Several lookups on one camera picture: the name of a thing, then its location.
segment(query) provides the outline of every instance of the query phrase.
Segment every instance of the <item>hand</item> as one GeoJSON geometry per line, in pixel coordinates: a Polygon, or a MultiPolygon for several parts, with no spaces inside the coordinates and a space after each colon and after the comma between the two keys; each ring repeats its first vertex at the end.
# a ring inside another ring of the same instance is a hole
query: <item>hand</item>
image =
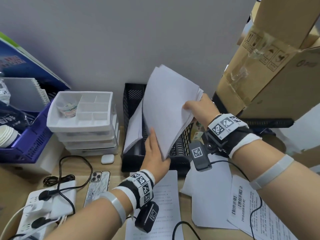
{"type": "Polygon", "coordinates": [[[205,128],[220,114],[219,110],[206,93],[202,94],[200,101],[186,101],[183,108],[190,109],[196,120],[205,128]]]}
{"type": "Polygon", "coordinates": [[[141,169],[149,170],[155,179],[155,183],[158,183],[169,171],[170,158],[162,161],[158,141],[155,130],[150,128],[150,136],[147,138],[146,143],[146,155],[144,157],[141,169]]]}

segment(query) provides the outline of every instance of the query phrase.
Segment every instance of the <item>smartphone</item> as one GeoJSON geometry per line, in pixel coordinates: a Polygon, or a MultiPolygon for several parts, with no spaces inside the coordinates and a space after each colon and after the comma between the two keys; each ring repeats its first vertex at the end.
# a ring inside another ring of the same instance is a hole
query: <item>smartphone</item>
{"type": "Polygon", "coordinates": [[[90,204],[99,194],[107,192],[110,183],[109,171],[95,171],[91,174],[90,183],[85,197],[84,205],[90,204]]]}

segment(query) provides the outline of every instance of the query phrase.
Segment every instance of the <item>purple plastic basket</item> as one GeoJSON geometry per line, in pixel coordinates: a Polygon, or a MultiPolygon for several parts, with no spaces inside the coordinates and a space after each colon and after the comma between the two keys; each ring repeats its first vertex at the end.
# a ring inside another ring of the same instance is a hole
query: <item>purple plastic basket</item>
{"type": "Polygon", "coordinates": [[[35,163],[52,136],[47,127],[49,103],[11,148],[0,148],[0,163],[35,163]]]}

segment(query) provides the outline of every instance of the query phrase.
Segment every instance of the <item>blue book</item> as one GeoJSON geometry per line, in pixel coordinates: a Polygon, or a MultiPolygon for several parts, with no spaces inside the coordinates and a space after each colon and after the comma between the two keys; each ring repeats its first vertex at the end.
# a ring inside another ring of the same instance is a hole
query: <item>blue book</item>
{"type": "Polygon", "coordinates": [[[32,77],[40,86],[51,86],[58,91],[70,89],[70,86],[50,69],[1,32],[0,68],[6,77],[32,77]]]}

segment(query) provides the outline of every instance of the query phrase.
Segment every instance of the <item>white power strip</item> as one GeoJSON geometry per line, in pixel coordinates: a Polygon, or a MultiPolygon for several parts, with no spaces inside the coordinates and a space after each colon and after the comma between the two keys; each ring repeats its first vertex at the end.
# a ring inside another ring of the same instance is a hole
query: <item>white power strip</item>
{"type": "MultiPolygon", "coordinates": [[[[74,187],[76,181],[69,181],[62,183],[60,189],[65,189],[68,187],[74,187]]],[[[46,219],[60,218],[64,215],[72,214],[72,207],[61,195],[55,195],[51,197],[48,201],[39,200],[38,196],[41,192],[46,190],[56,190],[57,187],[45,188],[37,191],[33,191],[29,194],[26,201],[26,205],[33,204],[31,207],[26,207],[23,210],[21,221],[18,227],[17,234],[27,234],[28,232],[34,230],[31,227],[32,222],[39,217],[45,217],[46,219]]],[[[76,190],[70,189],[62,192],[73,204],[76,201],[76,190]]],[[[44,239],[51,231],[55,229],[57,225],[51,224],[44,227],[38,232],[34,233],[33,236],[38,240],[44,239]]]]}

